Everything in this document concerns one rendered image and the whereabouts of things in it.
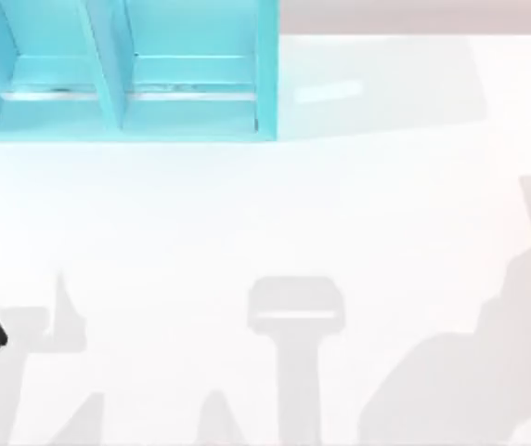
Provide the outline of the light blue rack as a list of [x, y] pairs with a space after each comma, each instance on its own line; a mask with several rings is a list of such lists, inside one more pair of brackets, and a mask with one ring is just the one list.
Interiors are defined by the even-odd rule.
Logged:
[[0, 142], [271, 141], [280, 0], [0, 0]]

